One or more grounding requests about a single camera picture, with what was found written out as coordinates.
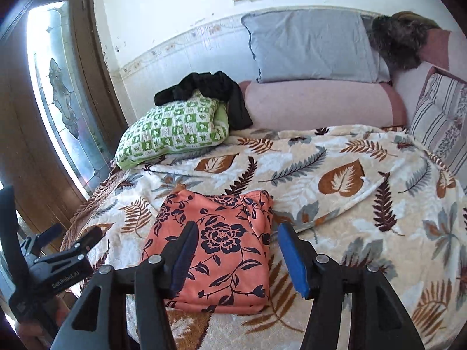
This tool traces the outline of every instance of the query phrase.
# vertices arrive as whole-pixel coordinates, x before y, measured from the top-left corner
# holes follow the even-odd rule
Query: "green checkered pillow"
[[[193,93],[188,101],[151,109],[123,134],[115,161],[128,170],[164,154],[220,145],[229,135],[225,104]]]

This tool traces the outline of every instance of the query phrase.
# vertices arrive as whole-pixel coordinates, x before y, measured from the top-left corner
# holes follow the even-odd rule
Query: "stained glass pattern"
[[[29,12],[27,51],[34,91],[38,91],[36,101],[52,133],[55,150],[80,190],[91,195],[108,177],[113,156],[80,80],[68,2],[39,6]]]

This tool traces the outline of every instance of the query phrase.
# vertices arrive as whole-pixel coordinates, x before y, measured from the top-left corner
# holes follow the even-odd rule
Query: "brown ruffled fabric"
[[[70,220],[72,225],[65,233],[62,245],[60,246],[60,251],[68,250],[76,242],[81,229],[86,225],[90,216],[109,196],[124,174],[125,172],[118,168],[118,166],[114,166],[109,177],[99,184],[94,191],[93,196],[79,207],[75,215]]]

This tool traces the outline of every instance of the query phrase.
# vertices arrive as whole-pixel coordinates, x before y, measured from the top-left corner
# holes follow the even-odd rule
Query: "striped fabric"
[[[410,133],[440,157],[467,192],[467,84],[435,73],[426,85]]]

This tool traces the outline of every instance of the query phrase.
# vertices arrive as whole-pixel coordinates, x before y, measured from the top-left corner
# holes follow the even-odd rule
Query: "black jacket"
[[[229,103],[227,114],[232,130],[242,130],[253,125],[239,85],[220,71],[214,75],[191,73],[177,85],[156,93],[154,103],[160,106],[171,101],[186,101],[193,95],[194,90],[199,90],[204,97]]]

